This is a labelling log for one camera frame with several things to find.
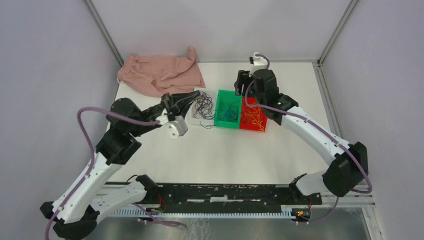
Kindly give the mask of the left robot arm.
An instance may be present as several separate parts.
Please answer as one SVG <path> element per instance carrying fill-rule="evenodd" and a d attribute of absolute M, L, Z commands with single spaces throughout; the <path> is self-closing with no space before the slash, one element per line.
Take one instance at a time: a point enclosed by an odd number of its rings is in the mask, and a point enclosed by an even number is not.
<path fill-rule="evenodd" d="M 90 159 L 84 170 L 57 200 L 44 202 L 40 211 L 48 219 L 44 236 L 49 231 L 66 240 L 82 240 L 96 226 L 117 210 L 130 204 L 152 203 L 159 196 L 157 184 L 147 175 L 139 175 L 127 186 L 105 196 L 98 191 L 139 150 L 137 140 L 143 134 L 164 127 L 171 138 L 183 136 L 188 131 L 185 116 L 200 96 L 198 90 L 189 93 L 164 94 L 160 102 L 141 110 L 131 99 L 117 99 L 110 107 L 83 107 L 77 112 L 77 122 L 82 124 L 84 112 L 97 112 L 106 116 L 110 127 L 93 145 L 88 140 Z"/>

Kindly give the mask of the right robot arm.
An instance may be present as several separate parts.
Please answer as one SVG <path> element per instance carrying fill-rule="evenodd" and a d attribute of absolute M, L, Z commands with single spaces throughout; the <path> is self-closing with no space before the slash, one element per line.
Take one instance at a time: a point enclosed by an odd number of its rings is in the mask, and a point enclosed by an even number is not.
<path fill-rule="evenodd" d="M 293 180 L 288 191 L 293 203 L 302 204 L 309 195 L 321 192 L 337 197 L 348 192 L 372 192 L 365 145 L 359 141 L 352 144 L 316 123 L 297 101 L 280 92 L 272 70 L 239 70 L 234 88 L 237 96 L 254 98 L 254 106 L 268 119 L 296 134 L 328 165 L 327 170 L 305 173 Z"/>

